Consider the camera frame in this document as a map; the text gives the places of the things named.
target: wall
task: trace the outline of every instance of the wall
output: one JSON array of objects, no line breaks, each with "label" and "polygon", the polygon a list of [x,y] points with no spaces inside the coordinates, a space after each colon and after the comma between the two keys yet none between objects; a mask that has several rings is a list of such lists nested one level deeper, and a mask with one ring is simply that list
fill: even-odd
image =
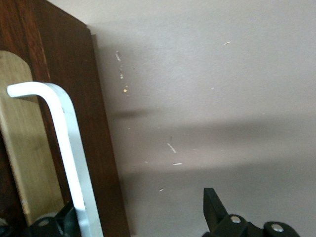
[{"label": "wall", "polygon": [[201,236],[204,187],[315,234],[314,1],[51,2],[96,34],[134,235]]}]

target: white handle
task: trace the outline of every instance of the white handle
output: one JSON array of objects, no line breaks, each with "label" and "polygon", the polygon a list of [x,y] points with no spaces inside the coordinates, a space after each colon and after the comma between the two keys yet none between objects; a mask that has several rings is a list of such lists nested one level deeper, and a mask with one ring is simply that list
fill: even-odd
[{"label": "white handle", "polygon": [[50,109],[82,237],[102,237],[89,171],[74,106],[66,91],[52,83],[24,82],[10,85],[13,98],[38,95]]}]

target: white wall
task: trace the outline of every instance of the white wall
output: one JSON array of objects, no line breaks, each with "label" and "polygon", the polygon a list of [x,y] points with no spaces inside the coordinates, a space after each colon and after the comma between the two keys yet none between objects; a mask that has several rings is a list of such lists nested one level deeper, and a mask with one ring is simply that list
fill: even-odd
[{"label": "white wall", "polygon": [[314,1],[50,2],[96,34],[134,235],[201,236],[204,187],[315,235]]}]

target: dark brown wood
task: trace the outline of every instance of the dark brown wood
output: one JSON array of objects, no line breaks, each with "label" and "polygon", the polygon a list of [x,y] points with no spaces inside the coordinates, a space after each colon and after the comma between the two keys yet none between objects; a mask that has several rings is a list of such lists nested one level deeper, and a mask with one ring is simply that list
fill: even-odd
[{"label": "dark brown wood", "polygon": [[[89,29],[45,0],[4,0],[0,9],[0,50],[20,56],[35,81],[63,87],[73,101],[104,236],[130,236]],[[43,101],[41,108],[67,201],[69,189],[52,119]]]},{"label": "dark brown wood", "polygon": [[22,230],[26,228],[26,222],[1,134],[0,180],[0,218],[16,230]]}]

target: paint chip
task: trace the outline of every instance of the paint chip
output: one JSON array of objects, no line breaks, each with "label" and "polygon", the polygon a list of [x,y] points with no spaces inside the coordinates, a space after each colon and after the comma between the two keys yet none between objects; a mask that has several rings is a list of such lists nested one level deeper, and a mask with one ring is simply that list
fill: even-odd
[{"label": "paint chip", "polygon": [[171,150],[173,151],[173,153],[177,153],[176,150],[172,147],[172,145],[170,145],[170,143],[167,143],[167,145],[171,148]]},{"label": "paint chip", "polygon": [[119,58],[119,51],[116,51],[115,56],[117,57],[118,61],[121,62],[121,59]]}]

